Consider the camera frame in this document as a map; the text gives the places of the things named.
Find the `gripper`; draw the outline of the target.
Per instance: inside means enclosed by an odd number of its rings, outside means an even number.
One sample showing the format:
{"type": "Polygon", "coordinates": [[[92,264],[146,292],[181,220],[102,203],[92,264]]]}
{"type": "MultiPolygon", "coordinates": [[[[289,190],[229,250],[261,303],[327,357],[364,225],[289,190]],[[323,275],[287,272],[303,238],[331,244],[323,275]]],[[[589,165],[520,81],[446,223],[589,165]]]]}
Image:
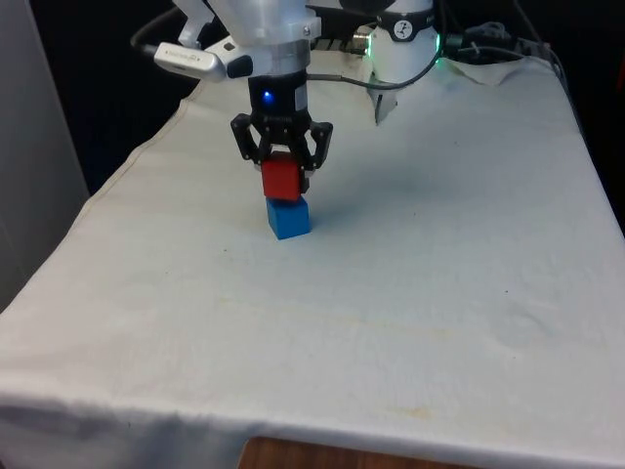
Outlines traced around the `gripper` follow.
{"type": "Polygon", "coordinates": [[[327,158],[333,133],[331,123],[311,121],[307,73],[249,78],[248,88],[251,114],[240,113],[230,122],[242,158],[261,166],[271,157],[272,143],[286,143],[292,138],[300,193],[306,193],[311,174],[327,158]]]}

